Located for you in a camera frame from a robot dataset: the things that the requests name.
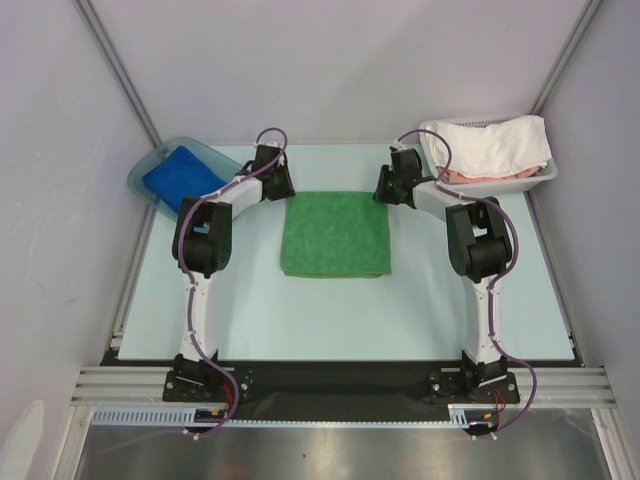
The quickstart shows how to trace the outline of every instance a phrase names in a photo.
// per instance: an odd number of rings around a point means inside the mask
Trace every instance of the folded green towel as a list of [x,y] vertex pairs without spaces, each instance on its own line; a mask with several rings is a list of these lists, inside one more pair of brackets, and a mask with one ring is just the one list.
[[387,205],[367,192],[300,192],[287,200],[285,275],[372,278],[391,273]]

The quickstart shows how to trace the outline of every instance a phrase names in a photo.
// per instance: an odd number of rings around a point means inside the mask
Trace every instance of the white cloth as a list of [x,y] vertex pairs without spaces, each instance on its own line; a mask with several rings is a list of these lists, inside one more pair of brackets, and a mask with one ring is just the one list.
[[[429,122],[426,127],[451,145],[450,169],[469,178],[517,175],[529,168],[546,167],[551,160],[544,119],[535,115],[484,128],[442,122]],[[447,149],[433,135],[426,137],[436,166],[444,167]]]

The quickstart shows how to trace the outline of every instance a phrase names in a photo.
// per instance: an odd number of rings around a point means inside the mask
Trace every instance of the black mounting plate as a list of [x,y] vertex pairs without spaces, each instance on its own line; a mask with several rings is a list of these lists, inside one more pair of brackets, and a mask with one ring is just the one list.
[[438,371],[429,373],[429,398],[435,404],[448,403],[496,403],[494,392],[499,390],[508,404],[520,403],[520,392],[516,376],[507,373],[503,380],[492,382],[483,387],[469,389],[465,386],[462,371]]
[[[249,398],[251,393],[251,370],[248,368],[236,368],[233,371],[229,371],[229,373],[238,383],[240,390],[238,402],[242,403]],[[171,369],[167,373],[164,382],[162,400],[165,402],[181,403],[225,403],[226,395],[222,390],[211,391],[199,383],[178,378],[176,372]]]

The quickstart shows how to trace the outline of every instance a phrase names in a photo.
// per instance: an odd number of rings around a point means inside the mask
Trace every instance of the plastic container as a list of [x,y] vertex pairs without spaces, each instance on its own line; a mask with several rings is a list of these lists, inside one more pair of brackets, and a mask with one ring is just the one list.
[[230,182],[235,174],[242,168],[241,165],[221,154],[213,148],[189,137],[176,137],[167,140],[162,145],[156,147],[152,152],[145,155],[135,167],[129,172],[127,185],[133,193],[152,205],[163,215],[177,220],[178,214],[160,200],[155,194],[147,190],[142,177],[163,162],[178,147],[188,148],[202,163],[209,167],[213,173],[218,175],[225,182]]
[[[485,116],[485,117],[449,118],[444,120],[430,120],[430,121],[453,123],[455,125],[460,125],[463,127],[484,128],[487,125],[506,122],[507,120],[513,120],[514,118],[518,118],[519,116],[520,115],[493,115],[493,116]],[[430,121],[423,122],[422,125],[420,125],[420,128],[427,128],[427,123],[429,123]],[[427,137],[426,133],[421,133],[420,143],[422,144],[422,149],[424,150],[424,155],[427,160],[427,164],[429,165],[429,170],[431,171],[431,174],[434,176],[437,176],[438,169],[436,168],[435,161],[431,156],[431,150],[429,149],[429,144],[427,143],[426,137]],[[468,183],[468,184],[453,184],[443,179],[442,183],[446,184],[449,190],[466,193],[471,196],[484,197],[488,195],[497,195],[500,193],[526,192],[527,190],[535,187],[540,182],[551,180],[555,178],[557,175],[558,175],[558,168],[556,167],[556,163],[552,158],[549,160],[545,168],[541,168],[540,170],[538,170],[538,172],[535,175],[527,178],[516,178],[514,180],[500,180],[496,182]]]

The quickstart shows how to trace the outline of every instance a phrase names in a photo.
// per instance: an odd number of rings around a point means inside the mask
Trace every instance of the cable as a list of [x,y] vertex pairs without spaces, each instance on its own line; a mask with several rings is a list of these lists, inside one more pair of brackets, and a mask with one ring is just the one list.
[[[496,401],[496,413],[500,415],[507,409],[507,401],[505,400],[504,395],[502,395],[502,392],[499,388],[493,392],[493,398]],[[502,404],[502,408],[498,408],[498,402]]]
[[501,432],[501,431],[504,431],[504,430],[507,430],[507,429],[511,428],[512,426],[517,424],[520,420],[522,420],[522,418],[526,415],[526,413],[531,408],[531,405],[533,404],[533,400],[535,399],[535,396],[536,396],[536,392],[538,391],[538,376],[536,375],[535,370],[533,369],[533,367],[528,362],[526,362],[525,360],[522,360],[520,358],[516,358],[516,357],[513,357],[513,356],[509,355],[502,348],[500,343],[496,340],[496,331],[495,331],[495,325],[494,325],[494,307],[493,307],[494,295],[493,295],[493,288],[495,287],[496,283],[499,280],[501,280],[506,275],[508,275],[513,270],[513,268],[516,266],[516,262],[518,260],[518,255],[520,253],[520,242],[518,241],[518,234],[516,232],[515,225],[511,221],[511,218],[509,218],[509,215],[507,215],[507,212],[505,212],[502,208],[500,208],[499,205],[495,204],[494,202],[492,202],[490,200],[487,200],[486,198],[477,198],[477,197],[471,197],[471,196],[468,196],[468,195],[458,194],[458,193],[453,192],[453,191],[451,191],[451,190],[449,190],[449,189],[447,189],[447,188],[445,188],[445,187],[443,187],[441,185],[441,180],[442,180],[443,176],[449,170],[449,167],[451,166],[451,160],[453,159],[453,152],[451,151],[451,146],[444,139],[444,137],[442,137],[442,135],[440,135],[439,133],[434,132],[432,130],[427,130],[426,128],[417,128],[415,130],[410,130],[409,132],[407,132],[407,133],[403,134],[402,136],[400,136],[398,138],[397,142],[400,143],[403,139],[405,139],[409,135],[413,135],[414,133],[424,133],[424,134],[427,134],[427,135],[432,135],[432,136],[436,137],[438,140],[440,140],[442,142],[442,144],[445,146],[445,148],[447,149],[447,155],[448,155],[447,163],[445,164],[444,168],[439,172],[438,177],[435,180],[436,188],[438,190],[440,190],[442,193],[445,193],[446,195],[449,195],[450,197],[458,198],[458,199],[464,200],[466,202],[480,202],[480,203],[492,208],[493,210],[495,210],[504,219],[505,223],[509,227],[509,231],[511,232],[511,237],[513,239],[513,256],[511,258],[511,262],[509,263],[507,268],[504,270],[504,272],[502,272],[499,275],[497,275],[491,282],[489,282],[489,285],[487,286],[488,300],[489,300],[488,301],[488,303],[489,303],[489,338],[491,338],[491,342],[493,343],[493,346],[495,347],[495,349],[503,357],[505,357],[508,361],[513,362],[513,363],[517,363],[518,365],[521,365],[521,366],[525,367],[527,370],[529,370],[529,373],[531,373],[532,386],[531,386],[531,395],[527,399],[527,403],[525,404],[523,409],[520,411],[520,413],[518,413],[518,415],[516,415],[516,417],[513,420],[511,420],[511,422],[509,422],[508,424],[504,425],[503,427],[498,428],[498,430],[496,430],[494,432],[494,433],[498,433],[498,432]]
[[[185,275],[187,275],[189,277],[189,283],[190,288],[189,288],[189,298],[187,300],[187,326],[188,326],[188,330],[191,332],[190,334],[190,340],[191,343],[193,344],[193,347],[195,348],[196,352],[198,353],[198,355],[200,355],[200,357],[202,358],[202,360],[204,360],[204,362],[209,365],[211,368],[213,368],[214,370],[220,372],[222,375],[224,375],[226,377],[226,379],[229,381],[229,383],[231,384],[231,386],[233,387],[233,393],[231,391],[229,391],[229,388],[224,385],[224,387],[226,388],[225,394],[227,397],[227,412],[226,415],[223,419],[221,419],[216,426],[211,427],[209,430],[207,430],[206,432],[203,433],[196,433],[193,435],[193,439],[197,440],[198,438],[206,438],[206,437],[210,437],[211,435],[213,435],[215,432],[217,432],[220,428],[222,428],[222,426],[227,423],[231,417],[233,416],[233,414],[236,411],[236,408],[238,407],[238,400],[240,397],[240,389],[238,387],[238,382],[236,382],[236,379],[233,378],[233,376],[227,372],[224,368],[219,367],[218,365],[216,365],[214,362],[211,361],[211,359],[209,357],[207,357],[207,355],[204,353],[204,351],[202,350],[202,348],[200,347],[200,344],[198,343],[196,336],[195,336],[195,331],[193,330],[193,300],[194,300],[194,296],[195,296],[195,288],[196,288],[196,279],[193,275],[193,273],[191,272],[191,270],[189,270],[189,268],[187,267],[187,264],[184,261],[184,237],[187,233],[187,227],[189,225],[189,223],[191,222],[191,219],[193,218],[193,215],[195,214],[196,210],[200,207],[200,205],[202,205],[204,202],[207,202],[209,200],[215,200],[216,198],[220,197],[222,194],[228,192],[229,190],[231,190],[232,188],[236,187],[237,185],[240,185],[241,183],[244,183],[245,181],[247,181],[250,178],[256,177],[258,175],[260,175],[261,173],[269,170],[271,167],[273,167],[277,162],[280,161],[280,159],[283,157],[283,155],[285,155],[285,150],[289,144],[289,138],[287,137],[287,134],[284,132],[284,130],[277,128],[277,127],[269,127],[264,129],[262,132],[260,132],[258,134],[258,137],[256,138],[256,144],[258,144],[260,142],[260,139],[269,132],[278,132],[282,135],[283,137],[283,144],[282,144],[282,148],[280,149],[280,152],[278,153],[278,155],[276,155],[276,157],[271,160],[267,165],[265,165],[264,167],[258,169],[255,172],[251,172],[245,176],[240,177],[238,180],[235,180],[231,183],[228,183],[227,185],[225,185],[224,187],[222,187],[221,189],[209,194],[209,195],[205,195],[203,197],[200,197],[200,199],[193,204],[193,206],[191,207],[191,209],[189,210],[189,212],[187,212],[187,215],[184,218],[184,221],[182,223],[182,228],[180,229],[180,235],[178,237],[178,264],[180,265],[180,268],[182,269],[182,271],[184,272]],[[158,430],[156,432],[151,432],[147,435],[143,435],[141,437],[137,437],[134,438],[132,440],[128,440],[126,442],[122,442],[119,443],[117,445],[114,445],[112,447],[109,448],[105,448],[100,450],[100,453],[109,453],[112,452],[114,450],[119,450],[120,448],[124,448],[124,447],[128,447],[131,445],[135,445],[139,442],[143,442],[149,438],[153,438],[153,437],[158,437],[161,435],[167,435],[167,434],[175,434],[175,433],[187,433],[186,430],[178,430],[178,429],[163,429],[163,430]]]

